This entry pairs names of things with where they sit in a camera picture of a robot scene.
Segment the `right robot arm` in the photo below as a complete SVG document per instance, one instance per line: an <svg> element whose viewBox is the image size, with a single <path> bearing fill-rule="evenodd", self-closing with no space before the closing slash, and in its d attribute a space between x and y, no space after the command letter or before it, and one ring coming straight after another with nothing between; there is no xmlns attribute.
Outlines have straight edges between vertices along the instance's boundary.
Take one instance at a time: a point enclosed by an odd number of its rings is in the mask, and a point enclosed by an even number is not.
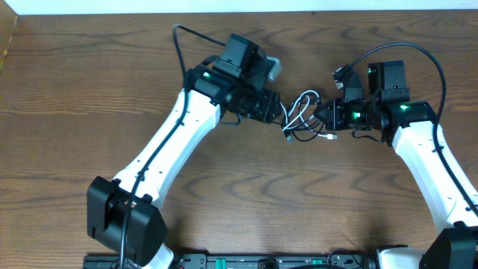
<svg viewBox="0 0 478 269"><path fill-rule="evenodd" d="M437 237L428 250L378 247L362 268L476 268L477 191L454 158L437 116L426 101L411 101L402 61L368 66L370 97L355 71L341 67L333 78L344 95L314 110L329 131L381 133L412 173L432 215Z"/></svg>

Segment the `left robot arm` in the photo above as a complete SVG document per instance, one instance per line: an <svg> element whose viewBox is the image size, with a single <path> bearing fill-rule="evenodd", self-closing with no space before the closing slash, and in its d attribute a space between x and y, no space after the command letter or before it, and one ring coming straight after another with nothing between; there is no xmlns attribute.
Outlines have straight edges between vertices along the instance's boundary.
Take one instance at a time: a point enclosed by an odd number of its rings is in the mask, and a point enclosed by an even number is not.
<svg viewBox="0 0 478 269"><path fill-rule="evenodd" d="M279 59L236 34L224 47L184 74L170 115L140 154L111 180L98 176L87 189L87 234L118 253L113 268L172 264L160 210L186 160L225 112L262 123L281 114L279 94L266 87L281 72Z"/></svg>

